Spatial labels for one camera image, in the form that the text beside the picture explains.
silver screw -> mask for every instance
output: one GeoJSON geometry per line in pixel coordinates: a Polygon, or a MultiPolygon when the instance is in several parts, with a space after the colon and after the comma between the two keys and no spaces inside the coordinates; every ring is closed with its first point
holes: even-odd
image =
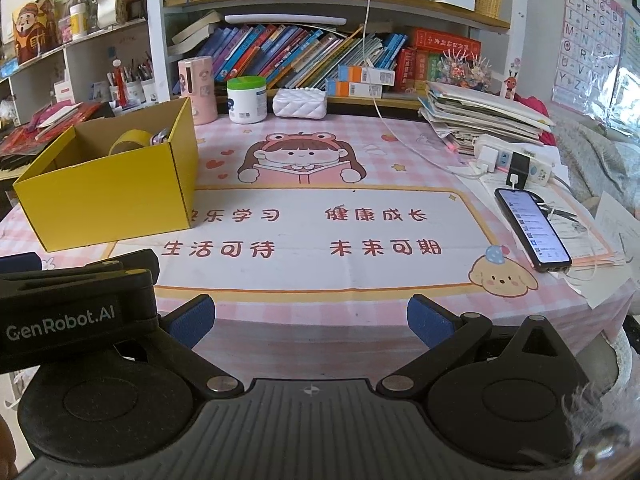
{"type": "Polygon", "coordinates": [[[226,375],[212,377],[207,381],[207,388],[214,392],[230,392],[238,386],[238,380],[226,375]]]}
{"type": "Polygon", "coordinates": [[[389,375],[382,379],[382,385],[392,392],[404,392],[414,387],[414,382],[404,375],[389,375]]]}

paper roll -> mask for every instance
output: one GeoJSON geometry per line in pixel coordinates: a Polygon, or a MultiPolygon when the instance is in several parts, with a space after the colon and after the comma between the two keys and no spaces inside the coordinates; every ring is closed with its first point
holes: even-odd
{"type": "Polygon", "coordinates": [[[144,130],[129,130],[123,133],[118,140],[113,143],[113,146],[109,150],[109,155],[132,152],[138,148],[149,146],[151,137],[151,134],[144,130]]]}

pink checkered tablecloth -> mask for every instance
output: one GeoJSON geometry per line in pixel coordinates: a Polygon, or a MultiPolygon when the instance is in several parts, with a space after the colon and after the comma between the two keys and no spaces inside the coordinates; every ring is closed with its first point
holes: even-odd
{"type": "MultiPolygon", "coordinates": [[[[457,156],[443,148],[425,123],[400,120],[386,123],[403,138],[420,137],[430,151],[430,159],[437,164],[458,163],[457,156]]],[[[510,232],[464,184],[398,142],[379,118],[327,116],[322,121],[313,121],[269,116],[261,123],[246,126],[219,118],[196,128],[200,150],[198,186],[238,184],[237,171],[247,146],[277,132],[329,132],[347,141],[366,168],[363,184],[457,189],[475,206],[498,241],[511,248],[510,257],[523,266],[529,265],[510,232]]],[[[84,266],[102,259],[106,248],[106,244],[101,244],[46,253],[20,206],[0,222],[0,256],[35,251],[46,269],[84,266]]],[[[479,290],[436,300],[456,314],[481,312],[495,324],[517,325],[530,314],[543,314],[572,351],[577,352],[602,330],[612,337],[617,334],[634,293],[632,283],[628,282],[592,310],[563,280],[537,273],[536,279],[538,290],[530,290],[519,298],[503,298],[479,290]]],[[[425,349],[406,325],[408,299],[283,304],[217,301],[216,325],[196,350],[244,382],[257,376],[311,379],[367,376],[375,381],[425,349]]],[[[159,310],[164,312],[180,303],[158,299],[159,310]]]]}

yellow cardboard box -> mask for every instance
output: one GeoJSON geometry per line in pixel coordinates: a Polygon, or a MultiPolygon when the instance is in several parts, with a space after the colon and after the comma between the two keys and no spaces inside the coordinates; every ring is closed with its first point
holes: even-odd
{"type": "Polygon", "coordinates": [[[68,129],[14,189],[51,252],[188,229],[197,169],[191,103],[181,99],[68,129]],[[168,142],[108,156],[124,132],[164,128],[168,142]]]}

pink tumbler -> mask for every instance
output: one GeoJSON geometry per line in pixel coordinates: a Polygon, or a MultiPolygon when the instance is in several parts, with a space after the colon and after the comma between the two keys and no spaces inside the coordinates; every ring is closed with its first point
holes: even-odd
{"type": "Polygon", "coordinates": [[[211,56],[191,57],[178,63],[182,97],[191,98],[193,124],[209,124],[218,118],[218,103],[213,91],[211,56]]]}

